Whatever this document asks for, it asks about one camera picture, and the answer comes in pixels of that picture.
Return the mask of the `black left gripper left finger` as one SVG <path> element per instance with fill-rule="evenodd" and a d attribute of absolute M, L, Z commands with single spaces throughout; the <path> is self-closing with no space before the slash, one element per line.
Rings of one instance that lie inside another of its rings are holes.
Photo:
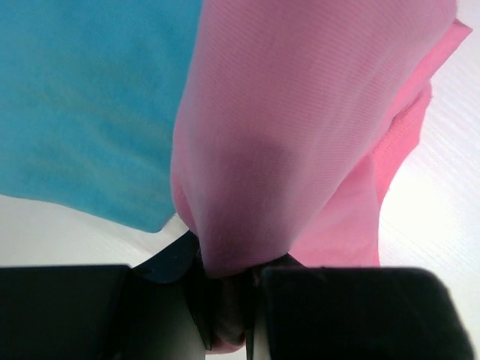
<path fill-rule="evenodd" d="M 3 359 L 204 359 L 203 272 L 187 232 L 130 267 L 1 269 Z"/>

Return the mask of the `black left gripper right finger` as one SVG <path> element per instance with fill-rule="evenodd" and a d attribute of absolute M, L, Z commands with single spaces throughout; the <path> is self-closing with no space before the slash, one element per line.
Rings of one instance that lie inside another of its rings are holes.
<path fill-rule="evenodd" d="M 473 359 L 449 290 L 423 268 L 308 268 L 284 256 L 253 273 L 249 359 Z"/>

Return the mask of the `light pink t-shirt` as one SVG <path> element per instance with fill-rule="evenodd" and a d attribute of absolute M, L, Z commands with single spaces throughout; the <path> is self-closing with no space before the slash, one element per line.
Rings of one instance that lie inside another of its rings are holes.
<path fill-rule="evenodd" d="M 380 207 L 431 77 L 468 29 L 456 1 L 205 1 L 172 196 L 214 281 L 213 353 L 244 346 L 241 276 L 293 252 L 380 263 Z"/>

